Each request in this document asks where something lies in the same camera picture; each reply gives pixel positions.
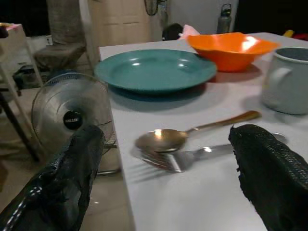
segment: water bottle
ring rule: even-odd
[[[223,4],[218,18],[217,34],[229,33],[231,21],[231,4]]]

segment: fan logo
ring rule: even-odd
[[[67,123],[72,123],[72,122],[77,122],[77,121],[79,121],[79,119],[78,118],[75,118],[75,119],[66,119],[65,120]]]

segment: white mug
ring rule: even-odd
[[[275,111],[308,113],[308,48],[285,47],[275,51],[261,100]]]

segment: door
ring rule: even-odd
[[[90,0],[96,46],[149,41],[149,17],[143,0]]]

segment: table surface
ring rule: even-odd
[[[256,37],[282,46],[308,47],[308,42],[268,33]],[[192,51],[185,41],[153,42],[100,48],[102,60],[117,53],[142,49]],[[185,173],[167,173],[134,158],[134,141],[157,128],[188,128],[258,110],[251,123],[284,134],[289,146],[308,160],[308,120],[263,106],[261,83],[271,60],[267,54],[243,73],[217,73],[214,81],[169,97],[141,96],[109,88],[118,146],[131,212],[137,231],[266,231],[244,197],[232,153],[196,162]],[[227,144],[230,127],[191,137],[186,149]]]

